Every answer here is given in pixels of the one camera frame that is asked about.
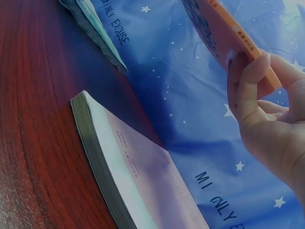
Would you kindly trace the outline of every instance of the book cover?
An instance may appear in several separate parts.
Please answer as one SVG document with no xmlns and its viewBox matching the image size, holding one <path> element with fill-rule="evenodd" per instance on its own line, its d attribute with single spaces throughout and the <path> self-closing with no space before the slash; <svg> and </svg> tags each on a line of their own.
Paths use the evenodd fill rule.
<svg viewBox="0 0 305 229">
<path fill-rule="evenodd" d="M 126 75 L 128 69 L 105 31 L 91 1 L 59 0 L 59 2 L 72 13 L 80 27 L 90 36 L 119 72 Z"/>
<path fill-rule="evenodd" d="M 77 101 L 81 98 L 85 102 L 80 105 Z M 93 173 L 119 228 L 122 219 L 113 211 L 121 209 L 122 215 L 124 210 L 119 203 L 111 204 L 115 197 L 111 199 L 109 192 L 115 190 L 119 192 L 115 199 L 122 198 L 138 229 L 209 228 L 168 151 L 132 129 L 86 91 L 72 99 L 71 106 Z M 105 167 L 110 175 L 101 171 Z"/>
<path fill-rule="evenodd" d="M 251 38 L 217 0 L 182 0 L 182 3 L 202 41 L 226 72 L 229 60 L 239 52 L 246 53 L 249 61 L 262 55 Z M 265 79 L 274 91 L 282 86 L 271 67 Z"/>
</svg>

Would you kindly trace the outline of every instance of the wooden table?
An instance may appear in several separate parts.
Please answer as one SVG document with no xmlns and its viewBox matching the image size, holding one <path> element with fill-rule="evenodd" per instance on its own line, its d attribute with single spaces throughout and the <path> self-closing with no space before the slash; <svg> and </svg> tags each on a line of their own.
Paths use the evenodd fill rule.
<svg viewBox="0 0 305 229">
<path fill-rule="evenodd" d="M 157 141 L 126 78 L 57 0 L 0 0 L 0 228 L 116 228 L 69 105 L 82 90 Z"/>
</svg>

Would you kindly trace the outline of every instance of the white star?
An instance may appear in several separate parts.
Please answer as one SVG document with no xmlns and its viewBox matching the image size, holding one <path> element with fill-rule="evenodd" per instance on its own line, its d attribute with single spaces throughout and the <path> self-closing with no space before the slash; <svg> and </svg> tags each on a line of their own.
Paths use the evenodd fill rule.
<svg viewBox="0 0 305 229">
<path fill-rule="evenodd" d="M 279 199 L 275 199 L 275 207 L 281 208 L 281 206 L 286 203 L 285 201 L 283 201 L 283 197 L 279 198 Z"/>
<path fill-rule="evenodd" d="M 297 60 L 295 60 L 295 62 L 294 62 L 294 66 L 295 66 L 297 69 L 301 70 L 301 71 L 303 71 L 303 70 L 304 70 L 304 68 L 305 68 L 305 67 L 303 67 L 303 66 L 299 65 L 299 63 L 297 62 Z"/>
<path fill-rule="evenodd" d="M 232 113 L 232 111 L 230 110 L 230 108 L 229 108 L 229 105 L 228 104 L 224 104 L 224 106 L 225 106 L 225 108 L 227 108 L 227 112 L 225 113 L 225 117 L 228 117 L 228 116 L 231 116 L 231 117 L 233 117 L 233 119 L 235 119 L 236 120 L 236 118 L 234 117 L 234 114 Z"/>
<path fill-rule="evenodd" d="M 244 164 L 242 164 L 241 161 L 238 164 L 235 164 L 235 165 L 236 165 L 236 170 L 237 171 L 242 171 L 243 170 Z"/>
<path fill-rule="evenodd" d="M 145 12 L 147 13 L 148 11 L 150 11 L 151 9 L 148 8 L 148 6 L 142 7 L 141 12 Z"/>
</svg>

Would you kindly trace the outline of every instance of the hand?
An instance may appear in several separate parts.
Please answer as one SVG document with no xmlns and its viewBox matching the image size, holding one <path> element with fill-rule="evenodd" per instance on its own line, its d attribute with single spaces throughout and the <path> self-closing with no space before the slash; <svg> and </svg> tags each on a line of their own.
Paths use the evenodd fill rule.
<svg viewBox="0 0 305 229">
<path fill-rule="evenodd" d="M 260 100 L 272 92 L 262 80 L 270 66 L 288 91 L 290 108 Z M 249 64 L 238 54 L 229 64 L 227 90 L 245 147 L 305 207 L 305 73 L 277 55 L 263 52 Z"/>
</svg>

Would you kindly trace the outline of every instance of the blue bedsheet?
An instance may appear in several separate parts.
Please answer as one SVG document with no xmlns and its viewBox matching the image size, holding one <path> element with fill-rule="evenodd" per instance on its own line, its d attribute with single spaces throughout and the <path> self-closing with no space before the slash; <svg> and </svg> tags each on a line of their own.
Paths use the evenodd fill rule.
<svg viewBox="0 0 305 229">
<path fill-rule="evenodd" d="M 293 192 L 245 149 L 226 73 L 178 0 L 91 0 L 159 137 L 212 229 L 300 229 Z M 223 0 L 259 48 L 305 68 L 303 0 Z M 288 106 L 280 89 L 268 100 Z"/>
</svg>

